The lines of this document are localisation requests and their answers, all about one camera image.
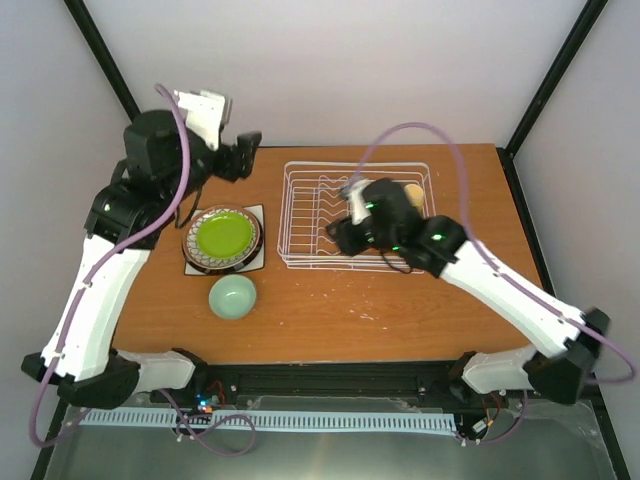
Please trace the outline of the white wire dish rack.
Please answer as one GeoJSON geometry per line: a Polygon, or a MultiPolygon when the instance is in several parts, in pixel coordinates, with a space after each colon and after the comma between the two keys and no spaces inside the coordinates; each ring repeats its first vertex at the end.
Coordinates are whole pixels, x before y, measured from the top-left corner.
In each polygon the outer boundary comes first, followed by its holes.
{"type": "Polygon", "coordinates": [[[392,267],[406,267],[398,256],[374,250],[346,256],[326,233],[330,223],[349,214],[340,190],[356,167],[324,161],[285,165],[277,252],[288,268],[389,273],[392,267]]]}

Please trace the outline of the green plate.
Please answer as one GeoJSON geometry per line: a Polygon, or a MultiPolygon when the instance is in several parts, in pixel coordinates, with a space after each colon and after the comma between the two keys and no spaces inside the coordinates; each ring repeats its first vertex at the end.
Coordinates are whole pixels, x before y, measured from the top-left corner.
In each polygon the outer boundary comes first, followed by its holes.
{"type": "Polygon", "coordinates": [[[227,259],[242,253],[251,244],[252,236],[252,223],[244,215],[222,212],[202,222],[196,242],[206,255],[227,259]]]}

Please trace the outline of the yellow mug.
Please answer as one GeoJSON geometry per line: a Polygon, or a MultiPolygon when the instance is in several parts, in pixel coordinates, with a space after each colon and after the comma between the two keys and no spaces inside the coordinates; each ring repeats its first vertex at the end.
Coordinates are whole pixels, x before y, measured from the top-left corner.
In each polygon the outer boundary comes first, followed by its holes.
{"type": "Polygon", "coordinates": [[[422,205],[424,201],[424,190],[417,184],[406,184],[404,186],[404,192],[410,202],[410,204],[418,209],[422,210],[422,205]]]}

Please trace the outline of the mint green bowl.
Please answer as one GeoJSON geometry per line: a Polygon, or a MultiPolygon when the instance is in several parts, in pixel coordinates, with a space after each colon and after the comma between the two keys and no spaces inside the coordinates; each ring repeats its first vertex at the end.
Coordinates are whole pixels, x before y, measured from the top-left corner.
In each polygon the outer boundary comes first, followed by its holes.
{"type": "Polygon", "coordinates": [[[208,301],[211,311],[225,320],[239,320],[254,308],[257,290],[254,283],[242,275],[227,275],[211,287],[208,301]]]}

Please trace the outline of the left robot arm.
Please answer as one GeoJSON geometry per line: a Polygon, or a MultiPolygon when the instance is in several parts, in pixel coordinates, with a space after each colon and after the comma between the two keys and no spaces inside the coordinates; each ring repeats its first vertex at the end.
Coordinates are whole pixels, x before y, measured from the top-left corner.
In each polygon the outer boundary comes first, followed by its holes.
{"type": "Polygon", "coordinates": [[[219,136],[223,128],[199,127],[168,110],[143,112],[125,128],[125,157],[90,208],[64,314],[47,346],[21,364],[41,386],[56,386],[66,403],[110,410],[140,392],[173,390],[190,403],[206,395],[206,364],[195,354],[125,352],[112,339],[136,276],[182,200],[212,177],[235,182],[252,173],[261,132],[207,145],[204,134],[219,136]]]}

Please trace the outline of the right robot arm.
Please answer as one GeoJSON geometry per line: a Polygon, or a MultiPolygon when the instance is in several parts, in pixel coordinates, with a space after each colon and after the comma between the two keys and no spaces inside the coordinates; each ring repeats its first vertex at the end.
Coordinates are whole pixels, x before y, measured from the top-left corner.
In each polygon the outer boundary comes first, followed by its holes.
{"type": "Polygon", "coordinates": [[[600,342],[583,330],[604,335],[609,326],[604,312],[582,311],[544,292],[457,221],[423,216],[397,181],[351,181],[339,196],[349,213],[326,231],[341,253],[394,253],[410,270],[427,272],[475,297],[529,340],[519,349],[465,354],[450,373],[452,381],[478,394],[531,390],[558,404],[577,402],[601,350],[600,342]]]}

